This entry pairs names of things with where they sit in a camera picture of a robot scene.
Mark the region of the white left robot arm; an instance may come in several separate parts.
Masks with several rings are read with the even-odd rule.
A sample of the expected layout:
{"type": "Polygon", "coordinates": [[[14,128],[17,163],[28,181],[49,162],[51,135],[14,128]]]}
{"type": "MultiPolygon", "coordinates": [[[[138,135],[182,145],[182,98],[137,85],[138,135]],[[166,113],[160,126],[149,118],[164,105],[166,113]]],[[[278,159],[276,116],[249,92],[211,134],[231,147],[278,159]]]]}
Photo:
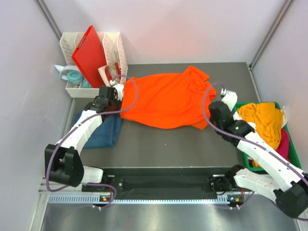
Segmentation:
{"type": "Polygon", "coordinates": [[[56,144],[45,148],[45,174],[49,181],[77,187],[92,183],[99,191],[109,186],[104,171],[82,164],[81,151],[86,148],[113,147],[119,137],[124,86],[100,87],[99,94],[88,103],[70,131],[56,144]]]}

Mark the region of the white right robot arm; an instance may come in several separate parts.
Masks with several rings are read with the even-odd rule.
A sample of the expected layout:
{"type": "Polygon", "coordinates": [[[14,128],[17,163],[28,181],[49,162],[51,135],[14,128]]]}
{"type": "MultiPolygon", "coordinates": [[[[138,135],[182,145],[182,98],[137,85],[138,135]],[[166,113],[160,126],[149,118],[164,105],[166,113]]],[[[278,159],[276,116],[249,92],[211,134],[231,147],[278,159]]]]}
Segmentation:
{"type": "Polygon", "coordinates": [[[269,174],[262,177],[245,167],[236,167],[224,179],[229,190],[252,190],[273,201],[288,217],[299,218],[308,208],[308,174],[282,158],[243,120],[234,120],[222,101],[209,105],[210,126],[224,140],[244,152],[269,174]]]}

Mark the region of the orange t shirt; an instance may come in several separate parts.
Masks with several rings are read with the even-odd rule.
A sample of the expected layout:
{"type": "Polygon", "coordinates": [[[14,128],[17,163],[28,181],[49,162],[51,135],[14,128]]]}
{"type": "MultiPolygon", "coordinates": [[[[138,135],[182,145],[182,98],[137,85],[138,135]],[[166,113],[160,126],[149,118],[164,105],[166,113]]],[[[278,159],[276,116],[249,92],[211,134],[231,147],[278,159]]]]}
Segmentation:
{"type": "Polygon", "coordinates": [[[154,128],[202,130],[217,95],[208,80],[209,75],[194,66],[183,73],[133,77],[125,83],[120,116],[154,128]]]}

